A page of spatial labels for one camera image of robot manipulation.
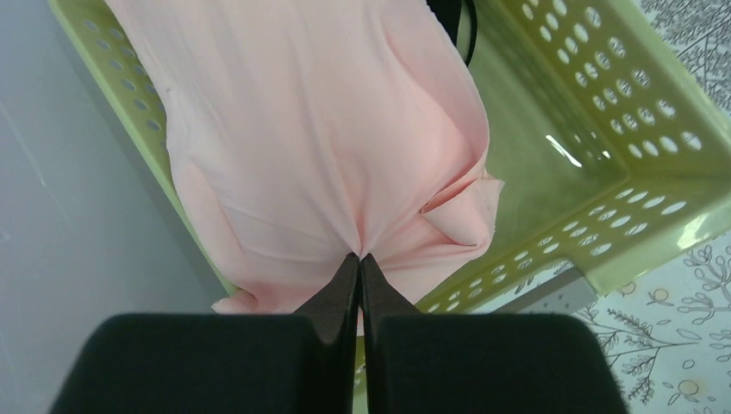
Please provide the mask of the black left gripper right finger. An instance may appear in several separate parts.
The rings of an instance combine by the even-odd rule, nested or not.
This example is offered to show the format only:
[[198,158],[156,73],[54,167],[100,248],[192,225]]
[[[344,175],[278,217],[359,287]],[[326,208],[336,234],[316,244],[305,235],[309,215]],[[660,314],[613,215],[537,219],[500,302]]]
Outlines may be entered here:
[[592,332],[557,314],[424,314],[359,264],[371,413],[623,413]]

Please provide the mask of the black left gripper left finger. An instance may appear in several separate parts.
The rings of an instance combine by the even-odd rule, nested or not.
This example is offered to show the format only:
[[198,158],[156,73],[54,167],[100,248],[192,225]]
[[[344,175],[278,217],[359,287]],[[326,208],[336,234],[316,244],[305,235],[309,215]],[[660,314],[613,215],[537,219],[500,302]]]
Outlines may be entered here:
[[290,315],[132,313],[82,347],[54,413],[349,413],[359,259]]

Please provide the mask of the pink bra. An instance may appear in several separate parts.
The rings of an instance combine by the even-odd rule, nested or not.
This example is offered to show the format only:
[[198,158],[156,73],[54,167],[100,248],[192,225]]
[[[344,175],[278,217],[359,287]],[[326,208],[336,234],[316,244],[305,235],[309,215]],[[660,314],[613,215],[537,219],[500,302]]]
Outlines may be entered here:
[[503,184],[424,1],[111,1],[166,110],[174,187],[236,293],[289,313],[348,254],[409,301],[485,253]]

